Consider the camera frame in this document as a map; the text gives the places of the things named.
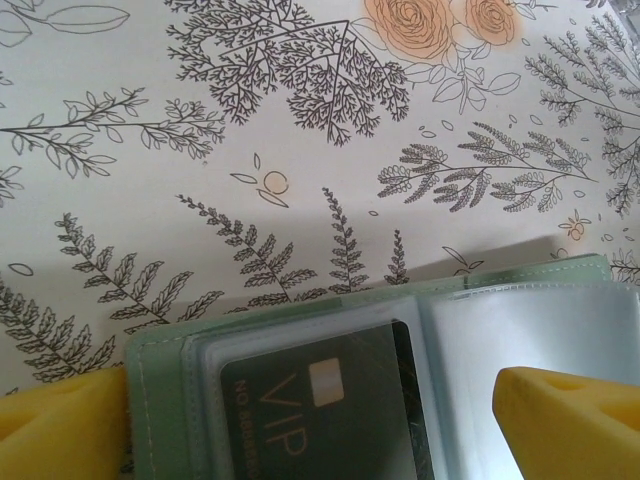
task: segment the card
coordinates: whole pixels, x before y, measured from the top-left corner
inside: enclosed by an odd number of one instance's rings
[[[236,480],[433,478],[399,321],[226,364]]]

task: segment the mint green card holder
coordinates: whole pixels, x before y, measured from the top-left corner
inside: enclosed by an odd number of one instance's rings
[[[585,284],[610,281],[607,259],[583,255],[500,272],[479,273],[366,290],[303,304],[229,314],[136,333],[126,348],[125,365],[134,445],[135,475],[140,480],[202,478],[190,449],[193,425],[188,384],[182,364],[190,342],[203,334],[223,335],[256,326],[284,324],[340,309],[405,296],[454,293],[505,283]]]

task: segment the white paper surface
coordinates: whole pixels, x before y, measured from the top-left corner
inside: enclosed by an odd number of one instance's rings
[[[636,282],[640,66],[587,6],[0,0],[0,392],[236,308],[587,252]]]

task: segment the orange flower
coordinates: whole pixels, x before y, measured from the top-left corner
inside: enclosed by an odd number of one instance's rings
[[[457,21],[491,45],[505,45],[515,34],[514,8],[506,0],[451,0]]]
[[[399,58],[436,64],[451,46],[447,0],[365,0],[365,6],[380,38]]]

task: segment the card chip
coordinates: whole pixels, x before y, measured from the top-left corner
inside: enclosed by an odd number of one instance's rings
[[[313,404],[322,407],[344,399],[340,361],[330,358],[309,365]]]

